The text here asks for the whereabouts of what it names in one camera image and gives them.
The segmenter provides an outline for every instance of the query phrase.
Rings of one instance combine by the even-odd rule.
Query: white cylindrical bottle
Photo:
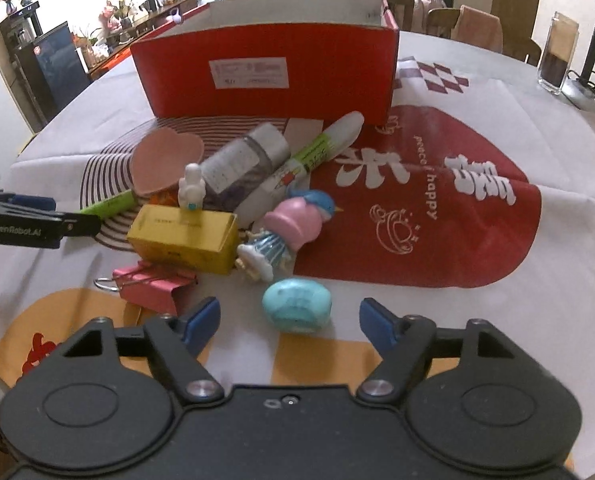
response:
[[[201,165],[204,208],[233,212],[290,156],[289,143],[271,123],[232,140]]]

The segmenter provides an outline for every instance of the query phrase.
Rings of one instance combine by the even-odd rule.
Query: glass jar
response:
[[[579,36],[577,22],[556,12],[551,20],[544,54],[537,69],[537,81],[553,94],[560,94],[571,68]]]

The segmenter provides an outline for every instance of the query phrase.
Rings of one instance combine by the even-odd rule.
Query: white label sticker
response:
[[[241,57],[209,61],[216,90],[225,88],[289,88],[285,57]]]
[[[260,164],[260,157],[244,141],[231,145],[225,152],[212,164],[202,166],[204,182],[217,194]]]

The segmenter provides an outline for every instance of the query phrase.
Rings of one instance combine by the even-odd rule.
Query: green marker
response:
[[[136,205],[138,205],[138,200],[133,194],[133,191],[129,189],[119,195],[85,207],[80,210],[80,213],[83,215],[95,215],[101,220],[106,220],[119,213],[133,209]]]

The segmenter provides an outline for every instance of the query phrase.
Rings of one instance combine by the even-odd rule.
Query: white figurine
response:
[[[189,164],[184,168],[184,178],[180,179],[178,189],[178,203],[183,209],[202,209],[206,184],[202,178],[202,168],[199,164]]]

